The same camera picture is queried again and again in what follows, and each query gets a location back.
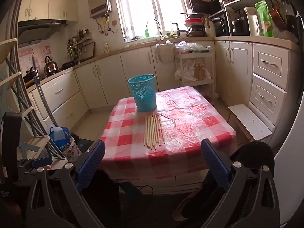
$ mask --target basket rim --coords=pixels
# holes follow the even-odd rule
[[[144,76],[144,75],[150,75],[150,76],[152,76],[152,77],[149,78],[149,79],[147,79],[147,80],[144,80],[144,81],[130,82],[131,79],[137,78],[137,77],[140,77],[140,76]],[[141,74],[141,75],[137,75],[137,76],[134,76],[134,77],[131,77],[130,79],[128,79],[128,83],[130,83],[130,84],[141,83],[141,82],[149,81],[149,80],[151,80],[151,79],[153,79],[153,78],[155,78],[155,75],[154,75],[154,74]]]

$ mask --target countertop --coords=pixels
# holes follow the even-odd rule
[[[186,42],[193,42],[193,41],[245,41],[245,42],[253,42],[253,43],[261,43],[261,44],[269,44],[269,45],[274,45],[274,46],[278,46],[278,47],[283,47],[283,48],[287,48],[287,49],[291,49],[297,52],[300,52],[301,49],[298,45],[296,45],[294,42],[289,41],[289,40],[285,40],[285,39],[278,39],[278,38],[270,38],[270,37],[258,37],[258,36],[225,36],[225,37],[215,37],[215,38],[211,38],[211,37],[202,37],[202,38],[171,38],[171,39],[165,39],[165,40],[157,40],[157,41],[151,41],[151,42],[145,42],[145,43],[141,43],[141,44],[136,44],[136,45],[130,45],[128,47],[124,47],[124,48],[120,48],[120,49],[115,49],[109,53],[105,53],[105,54],[101,54],[98,55],[96,57],[93,57],[87,61],[84,61],[80,64],[77,64],[74,67],[71,67],[69,69],[60,71],[57,74],[54,74],[46,79],[43,79],[42,81],[40,81],[40,84],[43,85],[45,83],[47,83],[48,81],[62,75],[65,74],[69,71],[73,71],[76,68],[79,68],[83,65],[86,65],[88,63],[97,61],[99,59],[111,56],[111,55],[116,55],[125,51],[129,51],[129,50],[134,50],[134,49],[138,49],[138,48],[143,48],[143,47],[148,47],[148,46],[153,46],[156,44],[164,44],[166,42],[166,40],[170,40],[171,42],[180,42],[180,41],[186,41]],[[31,91],[33,91],[34,89],[36,89],[36,86],[31,86],[29,88],[27,88],[27,93],[30,93]]]

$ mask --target bucket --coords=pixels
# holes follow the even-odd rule
[[[155,75],[144,74],[128,79],[137,110],[149,112],[156,108]]]

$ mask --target checkered tablecloth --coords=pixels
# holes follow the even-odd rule
[[[193,87],[156,93],[156,103],[166,141],[156,151],[143,146],[148,112],[137,112],[133,97],[114,107],[100,138],[106,148],[100,169],[110,178],[158,179],[207,169],[200,153],[205,138],[228,155],[236,150],[235,131]]]

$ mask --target range hood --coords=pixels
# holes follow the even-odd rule
[[[67,26],[65,20],[29,20],[18,22],[18,47],[40,43]]]

